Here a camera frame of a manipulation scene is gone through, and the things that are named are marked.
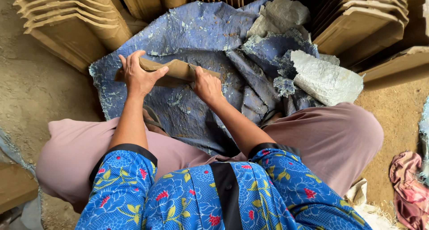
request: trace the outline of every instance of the pink pants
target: pink pants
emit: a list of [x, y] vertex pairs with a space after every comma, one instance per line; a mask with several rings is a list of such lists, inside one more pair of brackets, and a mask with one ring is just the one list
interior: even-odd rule
[[[107, 122], [64, 119], [48, 124], [51, 139], [43, 147], [36, 176], [43, 191], [70, 202], [81, 212], [91, 191], [89, 174], [108, 150], [119, 118]], [[372, 113], [351, 103], [307, 108], [278, 119], [264, 131], [277, 143], [301, 151], [303, 163], [339, 195], [372, 160], [383, 143], [383, 129]], [[149, 151], [158, 159], [156, 179], [164, 174], [213, 161], [246, 161], [210, 157], [178, 140], [146, 131]]]

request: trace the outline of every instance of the hand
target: hand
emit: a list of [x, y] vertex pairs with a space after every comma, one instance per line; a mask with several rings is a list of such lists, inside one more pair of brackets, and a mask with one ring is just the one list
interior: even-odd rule
[[209, 107], [212, 107], [217, 102], [226, 100], [222, 93], [222, 84], [220, 79], [205, 73], [201, 67], [195, 69], [195, 87], [194, 92], [202, 101]]
[[140, 67], [139, 58], [145, 53], [143, 50], [135, 51], [127, 58], [119, 55], [124, 67], [127, 98], [138, 97], [143, 99], [152, 90], [157, 80], [164, 77], [169, 70], [168, 67], [163, 67], [152, 73], [143, 70]]

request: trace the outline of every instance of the black shirt trim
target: black shirt trim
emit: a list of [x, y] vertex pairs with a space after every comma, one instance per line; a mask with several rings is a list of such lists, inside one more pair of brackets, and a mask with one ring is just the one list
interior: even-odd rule
[[257, 146], [255, 146], [249, 153], [249, 159], [252, 159], [259, 151], [267, 149], [267, 148], [273, 148], [273, 149], [280, 149], [280, 150], [284, 150], [287, 152], [290, 152], [294, 155], [297, 155], [299, 157], [301, 157], [301, 153], [299, 152], [299, 150], [297, 148], [293, 148], [290, 146], [286, 146], [286, 145], [281, 145], [281, 144], [277, 144], [277, 143], [262, 143], [259, 144]]
[[108, 150], [100, 158], [100, 160], [97, 162], [97, 164], [95, 164], [94, 168], [92, 169], [91, 174], [89, 175], [89, 181], [91, 183], [94, 183], [95, 176], [97, 175], [97, 172], [98, 172], [98, 169], [100, 168], [101, 163], [103, 163], [103, 161], [104, 161], [104, 157], [113, 151], [120, 151], [120, 150], [136, 152], [136, 153], [146, 157], [148, 160], [150, 160], [155, 165], [155, 167], [158, 166], [158, 159], [151, 152], [149, 152], [147, 149], [141, 147], [140, 145], [135, 145], [135, 144], [116, 145], [116, 146], [112, 147], [110, 150]]
[[211, 163], [226, 230], [243, 229], [239, 208], [239, 184], [230, 163]]

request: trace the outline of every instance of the blue floral shirt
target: blue floral shirt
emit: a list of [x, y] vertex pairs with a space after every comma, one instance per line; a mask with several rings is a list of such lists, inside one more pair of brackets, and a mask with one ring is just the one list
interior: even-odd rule
[[76, 229], [371, 229], [297, 155], [277, 144], [251, 153], [249, 162], [180, 169], [156, 182], [156, 158], [128, 145], [100, 160]]

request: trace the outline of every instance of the shirt sleeve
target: shirt sleeve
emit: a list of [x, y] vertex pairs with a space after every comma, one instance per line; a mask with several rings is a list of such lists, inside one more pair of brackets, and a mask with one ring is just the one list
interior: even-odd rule
[[145, 148], [121, 144], [94, 167], [89, 202], [76, 229], [141, 229], [147, 192], [155, 183], [157, 159]]
[[298, 226], [303, 229], [370, 230], [368, 223], [297, 155], [299, 151], [295, 148], [264, 143], [256, 146], [249, 158], [268, 173]]

